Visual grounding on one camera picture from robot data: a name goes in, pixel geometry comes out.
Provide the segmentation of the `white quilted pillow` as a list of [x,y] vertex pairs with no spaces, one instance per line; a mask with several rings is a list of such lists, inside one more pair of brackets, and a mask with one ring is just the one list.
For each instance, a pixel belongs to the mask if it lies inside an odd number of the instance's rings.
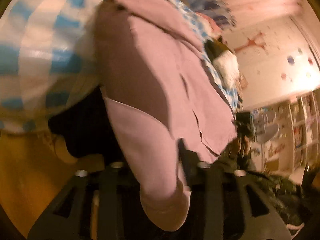
[[213,66],[222,76],[225,87],[231,89],[240,77],[236,56],[231,51],[225,50],[213,60]]

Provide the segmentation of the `olive brown garment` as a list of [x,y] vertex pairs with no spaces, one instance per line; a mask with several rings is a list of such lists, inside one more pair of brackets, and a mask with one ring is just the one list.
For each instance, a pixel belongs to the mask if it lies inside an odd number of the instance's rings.
[[218,39],[207,40],[204,44],[204,48],[211,62],[218,58],[225,51],[230,51],[233,53],[233,51],[228,48],[222,36],[219,36]]

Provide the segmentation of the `pink and brown jacket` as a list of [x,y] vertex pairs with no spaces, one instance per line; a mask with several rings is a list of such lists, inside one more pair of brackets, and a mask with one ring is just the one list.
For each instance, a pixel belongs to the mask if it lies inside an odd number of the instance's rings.
[[162,230],[178,230],[190,203],[178,140],[213,163],[236,136],[202,42],[169,0],[104,1],[94,42],[108,117],[143,210]]

